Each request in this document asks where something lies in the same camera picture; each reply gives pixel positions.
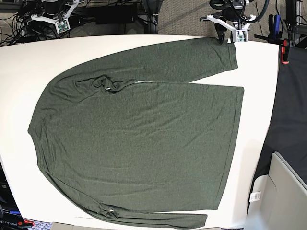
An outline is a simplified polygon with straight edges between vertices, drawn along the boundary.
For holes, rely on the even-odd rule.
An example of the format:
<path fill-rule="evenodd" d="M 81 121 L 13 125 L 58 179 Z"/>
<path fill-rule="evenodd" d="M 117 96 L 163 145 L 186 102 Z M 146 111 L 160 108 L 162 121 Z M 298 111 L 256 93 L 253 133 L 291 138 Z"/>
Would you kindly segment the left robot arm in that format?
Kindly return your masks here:
<path fill-rule="evenodd" d="M 226 31 L 230 31 L 231 43 L 248 42 L 250 25 L 258 23 L 269 6 L 269 1 L 266 0 L 257 16 L 253 14 L 246 16 L 245 9 L 251 2 L 250 0 L 211 0 L 209 5 L 217 12 L 201 17 L 200 21 L 214 24 L 221 45 L 226 42 Z"/>

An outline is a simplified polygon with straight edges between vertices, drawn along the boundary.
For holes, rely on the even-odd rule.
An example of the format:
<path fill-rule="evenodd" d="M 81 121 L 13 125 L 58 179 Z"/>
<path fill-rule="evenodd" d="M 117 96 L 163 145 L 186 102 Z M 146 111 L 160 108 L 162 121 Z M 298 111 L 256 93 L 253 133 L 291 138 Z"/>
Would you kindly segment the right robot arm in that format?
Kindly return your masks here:
<path fill-rule="evenodd" d="M 69 17 L 80 4 L 79 0 L 40 0 L 31 20 L 45 22 L 55 26 L 57 34 L 71 29 Z"/>

